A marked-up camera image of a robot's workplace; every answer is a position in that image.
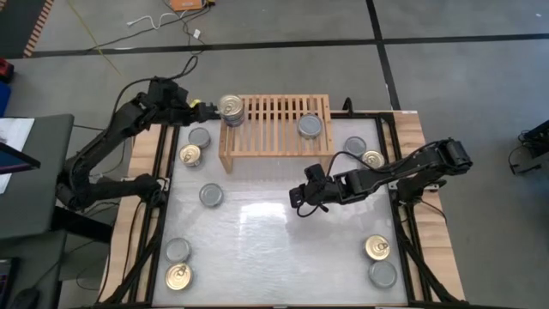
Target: dark gray table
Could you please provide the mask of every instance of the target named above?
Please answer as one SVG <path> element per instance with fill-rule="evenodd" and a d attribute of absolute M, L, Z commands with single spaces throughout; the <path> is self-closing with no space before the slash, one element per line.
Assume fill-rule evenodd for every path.
<path fill-rule="evenodd" d="M 65 162 L 73 122 L 69 114 L 34 120 L 22 152 L 40 161 L 40 168 L 14 173 L 0 194 L 0 239 L 64 229 L 111 241 L 112 227 L 55 206 L 57 175 Z"/>
<path fill-rule="evenodd" d="M 51 309 L 57 306 L 57 289 L 60 265 L 63 256 L 65 231 L 44 233 L 20 239 L 0 241 L 0 258 L 19 258 L 14 285 L 9 293 L 8 308 L 18 292 L 30 288 L 52 265 L 36 288 L 40 291 L 37 309 Z"/>

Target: robotic arm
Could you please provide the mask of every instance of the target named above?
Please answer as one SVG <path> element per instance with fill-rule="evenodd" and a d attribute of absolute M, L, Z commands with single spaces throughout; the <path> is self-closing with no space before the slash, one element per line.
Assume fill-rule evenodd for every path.
<path fill-rule="evenodd" d="M 143 174 L 122 182 L 102 178 L 97 184 L 91 184 L 89 174 L 126 138 L 148 130 L 151 124 L 188 126 L 217 118 L 215 106 L 202 102 L 189 106 L 187 94 L 187 90 L 171 79 L 153 78 L 146 94 L 139 93 L 120 107 L 108 128 L 65 161 L 63 171 L 57 177 L 57 198 L 72 210 L 85 209 L 99 200 L 132 195 L 152 205 L 160 202 L 161 188 L 151 175 Z"/>
<path fill-rule="evenodd" d="M 444 175 L 466 173 L 472 165 L 462 144 L 451 138 L 430 142 L 408 157 L 378 169 L 354 169 L 330 177 L 316 164 L 305 169 L 307 184 L 290 190 L 290 201 L 295 209 L 308 203 L 327 211 L 325 203 L 355 203 L 366 199 L 381 185 L 398 180 L 400 200 L 412 202 L 423 195 L 426 186 Z"/>

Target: concrete floor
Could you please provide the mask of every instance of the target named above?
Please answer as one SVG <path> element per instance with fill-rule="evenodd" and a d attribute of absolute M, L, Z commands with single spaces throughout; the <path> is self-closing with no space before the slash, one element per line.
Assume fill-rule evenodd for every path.
<path fill-rule="evenodd" d="M 200 28 L 209 44 L 373 37 L 363 0 L 283 3 L 218 1 L 210 14 L 192 22 L 190 28 Z M 542 0 L 383 0 L 375 4 L 385 38 L 549 33 L 549 4 Z M 149 25 L 142 21 L 128 29 L 127 21 L 152 14 L 156 23 L 167 12 L 162 3 L 146 0 L 75 0 L 75 6 L 99 42 Z M 175 23 L 114 47 L 185 43 L 181 25 Z M 55 2 L 37 50 L 72 50 L 92 44 L 66 2 Z M 549 176 L 546 171 L 513 176 L 507 155 L 517 146 L 521 130 L 549 118 L 545 83 L 549 42 L 388 45 L 387 51 L 401 107 L 419 111 L 427 140 L 459 139 L 474 161 L 470 173 L 449 179 L 441 191 L 467 299 L 483 305 L 545 308 Z M 101 56 L 14 60 L 18 76 L 8 115 L 70 112 L 78 124 L 103 127 L 123 85 L 144 76 L 171 75 L 181 70 L 188 57 L 188 53 L 110 56 L 122 77 Z M 206 51 L 196 71 L 180 84 L 192 98 L 206 101 L 227 93 L 323 93 L 330 95 L 334 109 L 347 96 L 357 109 L 390 109 L 377 50 L 371 45 Z M 126 98 L 144 87 L 135 86 Z M 93 135 L 75 129 L 70 151 Z M 98 170 L 116 164 L 117 155 Z M 68 266 L 67 278 L 97 263 L 106 248 L 96 252 L 76 258 Z M 93 285 L 100 274 L 100 267 L 90 270 L 86 277 L 92 282 L 86 283 Z M 91 300 L 94 292 L 67 281 L 60 307 Z"/>

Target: white paper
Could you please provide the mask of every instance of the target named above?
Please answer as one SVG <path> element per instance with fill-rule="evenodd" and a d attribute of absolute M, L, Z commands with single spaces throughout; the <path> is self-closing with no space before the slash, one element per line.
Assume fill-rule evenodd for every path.
<path fill-rule="evenodd" d="M 15 150 L 22 151 L 33 128 L 33 118 L 0 118 L 0 140 Z M 8 187 L 11 174 L 0 175 L 0 194 Z"/>

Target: can lid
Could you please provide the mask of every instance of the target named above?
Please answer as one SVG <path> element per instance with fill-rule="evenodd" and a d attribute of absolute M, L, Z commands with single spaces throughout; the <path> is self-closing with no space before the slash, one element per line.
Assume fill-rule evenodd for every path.
<path fill-rule="evenodd" d="M 345 141 L 345 151 L 360 157 L 366 152 L 366 142 L 358 136 L 351 136 Z"/>
<path fill-rule="evenodd" d="M 192 280 L 192 270 L 185 263 L 172 265 L 166 272 L 166 285 L 172 290 L 187 288 Z"/>
<path fill-rule="evenodd" d="M 223 190 L 217 184 L 206 184 L 199 192 L 200 201 L 206 207 L 215 207 L 223 202 Z"/>
<path fill-rule="evenodd" d="M 366 151 L 362 155 L 362 161 L 373 168 L 379 168 L 385 165 L 385 158 L 377 151 Z"/>
<path fill-rule="evenodd" d="M 166 258 L 171 263 L 185 262 L 190 255 L 190 244 L 182 238 L 174 238 L 166 245 Z"/>
<path fill-rule="evenodd" d="M 244 103 L 238 96 L 228 94 L 221 97 L 217 109 L 220 111 L 221 115 L 233 116 L 242 112 Z"/>
<path fill-rule="evenodd" d="M 390 262 L 378 261 L 370 265 L 368 276 L 376 287 L 390 288 L 396 282 L 396 269 Z"/>
<path fill-rule="evenodd" d="M 377 261 L 383 260 L 389 256 L 389 242 L 381 235 L 372 235 L 368 237 L 365 243 L 366 254 L 368 257 Z"/>
<path fill-rule="evenodd" d="M 189 132 L 189 143 L 200 148 L 209 145 L 209 133 L 204 128 L 195 128 Z"/>
<path fill-rule="evenodd" d="M 317 137 L 322 129 L 323 123 L 317 115 L 306 114 L 299 119 L 298 131 L 304 137 Z"/>
<path fill-rule="evenodd" d="M 185 164 L 192 164 L 200 158 L 200 148 L 196 145 L 186 145 L 179 151 L 179 159 Z"/>

